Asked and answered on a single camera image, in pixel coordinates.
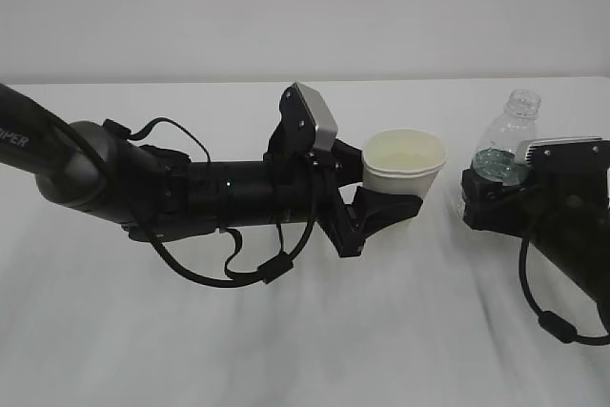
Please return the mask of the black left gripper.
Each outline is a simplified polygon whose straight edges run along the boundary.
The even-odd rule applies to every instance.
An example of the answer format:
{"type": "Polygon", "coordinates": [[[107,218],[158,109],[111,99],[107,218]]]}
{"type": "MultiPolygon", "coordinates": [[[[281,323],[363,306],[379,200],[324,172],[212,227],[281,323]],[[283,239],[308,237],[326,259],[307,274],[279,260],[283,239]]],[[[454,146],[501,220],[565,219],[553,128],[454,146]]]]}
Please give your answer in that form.
{"type": "Polygon", "coordinates": [[[339,139],[329,153],[264,154],[273,187],[272,221],[314,220],[342,258],[361,255],[366,239],[418,215],[423,199],[358,187],[350,205],[340,189],[360,183],[362,151],[339,139]]]}

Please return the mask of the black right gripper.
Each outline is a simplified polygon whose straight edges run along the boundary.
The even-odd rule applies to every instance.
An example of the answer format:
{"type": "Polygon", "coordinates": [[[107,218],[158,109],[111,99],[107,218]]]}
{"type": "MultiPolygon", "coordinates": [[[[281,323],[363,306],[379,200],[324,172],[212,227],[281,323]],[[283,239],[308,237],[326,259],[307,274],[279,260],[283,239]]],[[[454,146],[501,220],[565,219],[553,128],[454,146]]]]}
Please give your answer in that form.
{"type": "Polygon", "coordinates": [[[460,182],[466,205],[464,223],[476,231],[525,229],[518,262],[522,282],[527,281],[529,248],[535,247],[573,282],[607,283],[609,162],[540,162],[528,172],[529,197],[527,188],[504,186],[482,178],[473,169],[464,170],[460,182]]]}

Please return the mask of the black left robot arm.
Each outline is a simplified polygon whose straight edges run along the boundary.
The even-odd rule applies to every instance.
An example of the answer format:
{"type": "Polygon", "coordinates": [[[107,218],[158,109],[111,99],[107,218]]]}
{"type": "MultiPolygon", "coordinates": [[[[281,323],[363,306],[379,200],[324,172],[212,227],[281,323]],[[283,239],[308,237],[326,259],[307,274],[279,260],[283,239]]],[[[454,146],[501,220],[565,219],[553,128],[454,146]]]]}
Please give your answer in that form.
{"type": "Polygon", "coordinates": [[[26,95],[1,90],[1,160],[31,173],[50,202],[121,225],[135,241],[170,242],[235,227],[318,224],[342,257],[416,216],[422,199],[363,184],[362,154],[342,141],[321,95],[300,83],[259,161],[192,161],[106,121],[72,124],[70,139],[26,95]]]}

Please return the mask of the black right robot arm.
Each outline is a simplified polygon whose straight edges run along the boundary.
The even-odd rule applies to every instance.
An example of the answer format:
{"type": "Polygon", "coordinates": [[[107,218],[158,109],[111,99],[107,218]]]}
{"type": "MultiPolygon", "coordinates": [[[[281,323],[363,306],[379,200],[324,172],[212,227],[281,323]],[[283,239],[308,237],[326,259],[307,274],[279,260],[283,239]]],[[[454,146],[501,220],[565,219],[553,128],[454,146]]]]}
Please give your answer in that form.
{"type": "Polygon", "coordinates": [[[463,221],[472,230],[520,240],[518,280],[539,326],[564,343],[606,345],[609,336],[583,336],[576,327],[536,301],[527,275],[530,248],[536,248],[591,299],[604,327],[609,325],[609,190],[602,171],[532,171],[525,181],[504,186],[461,175],[463,221]]]}

